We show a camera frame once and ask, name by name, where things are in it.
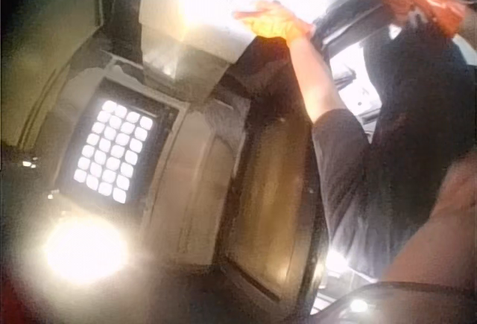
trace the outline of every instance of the person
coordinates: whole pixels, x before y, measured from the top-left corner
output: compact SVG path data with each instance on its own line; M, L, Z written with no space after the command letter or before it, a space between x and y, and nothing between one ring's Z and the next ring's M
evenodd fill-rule
M373 278L428 220L446 170L476 143L476 88L451 40L475 14L459 0L384 1L402 31L375 57L382 108L371 143L311 44L312 25L276 2L234 15L259 36L286 40L313 123L330 246ZM406 25L415 7L430 22Z

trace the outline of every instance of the black sleeve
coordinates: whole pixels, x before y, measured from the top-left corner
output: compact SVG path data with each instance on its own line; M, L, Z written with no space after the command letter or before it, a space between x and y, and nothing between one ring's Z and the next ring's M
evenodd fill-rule
M350 218L350 212L363 206L361 195L367 192L364 162L370 144L348 109L334 109L322 115L313 126L312 137L326 222L333 239L338 227L347 225L342 223L344 218ZM353 236L353 230L347 232Z

